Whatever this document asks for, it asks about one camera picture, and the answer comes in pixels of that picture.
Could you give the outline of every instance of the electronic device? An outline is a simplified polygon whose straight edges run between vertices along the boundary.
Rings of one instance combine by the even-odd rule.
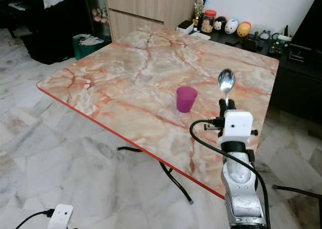
[[[267,51],[267,55],[268,56],[272,56],[272,57],[280,57],[282,55],[283,49],[278,46],[278,44],[273,43]]]
[[[183,34],[189,34],[193,30],[193,22],[185,20],[181,24],[177,26],[176,31],[183,33]]]
[[[47,229],[67,229],[72,211],[72,205],[57,205],[49,221]]]
[[[257,48],[256,48],[256,41],[252,40],[252,39],[244,39],[241,42],[241,47],[244,50],[248,50],[250,52],[256,52]]]

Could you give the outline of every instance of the marble table top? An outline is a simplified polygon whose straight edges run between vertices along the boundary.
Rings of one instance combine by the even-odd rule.
[[[222,157],[189,134],[198,119],[219,116],[223,93],[217,84],[225,68],[234,71],[230,93],[238,109],[250,111],[261,132],[278,60],[154,26],[145,26],[96,51],[37,87],[110,132],[223,198]],[[176,109],[176,90],[198,91],[190,113]],[[196,126],[216,145],[217,133]],[[256,150],[259,136],[252,136]]]

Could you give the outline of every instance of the black cable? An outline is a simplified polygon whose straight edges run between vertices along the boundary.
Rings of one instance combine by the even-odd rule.
[[[254,169],[256,169],[255,168],[255,165],[254,165],[254,162],[251,162],[250,164],[253,166]],[[257,187],[258,187],[258,178],[256,176],[256,180],[255,180],[255,190],[257,190]]]
[[[297,193],[300,193],[300,194],[303,194],[303,195],[307,195],[307,196],[315,197],[315,198],[318,198],[318,199],[322,199],[322,195],[315,194],[315,193],[312,193],[312,192],[308,192],[308,191],[305,191],[305,190],[296,189],[296,188],[293,188],[293,187],[273,185],[272,188],[275,189],[275,190],[293,191],[293,192],[297,192]]]
[[[47,215],[47,217],[51,217],[52,214],[54,213],[54,210],[55,209],[49,209],[49,210],[44,210],[44,211],[41,211],[41,212],[37,212],[35,214],[32,214],[31,216],[27,217],[26,219],[24,219],[17,227],[16,229],[20,228],[26,221],[28,221],[30,218],[33,218],[34,216],[37,216],[37,215],[41,215],[41,214],[45,214]]]
[[[261,186],[262,186],[262,189],[263,189],[263,194],[264,194],[264,206],[265,206],[265,217],[266,217],[266,226],[268,229],[271,228],[271,223],[270,223],[270,213],[269,213],[269,203],[268,203],[268,193],[267,193],[267,189],[266,189],[266,185],[265,185],[265,182],[262,178],[262,176],[254,169],[252,168],[251,166],[249,166],[248,164],[246,164],[245,162],[237,159],[236,157],[224,152],[224,151],[221,151],[220,149],[217,149],[209,144],[207,144],[206,142],[202,141],[201,139],[199,139],[194,133],[193,133],[193,127],[197,124],[197,123],[201,123],[201,122],[206,122],[206,123],[211,123],[211,120],[197,120],[195,122],[193,122],[190,126],[190,134],[191,136],[197,141],[199,142],[200,144],[206,146],[207,148],[211,149],[211,150],[214,150],[215,152],[218,152],[220,153],[221,155],[229,158],[229,159],[232,159],[234,161],[236,161],[237,163],[245,166],[247,169],[249,169],[250,171],[252,171],[259,179],[260,183],[261,183]]]

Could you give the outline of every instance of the metal spoon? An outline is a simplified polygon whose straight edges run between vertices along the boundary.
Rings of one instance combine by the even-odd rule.
[[[226,106],[228,107],[228,93],[235,86],[235,75],[230,69],[224,69],[218,76],[219,88],[226,95]]]

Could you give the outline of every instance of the white wall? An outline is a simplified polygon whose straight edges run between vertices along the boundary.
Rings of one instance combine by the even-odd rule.
[[[294,35],[314,0],[207,0],[205,9],[214,9],[218,16],[249,21],[252,33],[271,29],[281,32],[288,24]]]

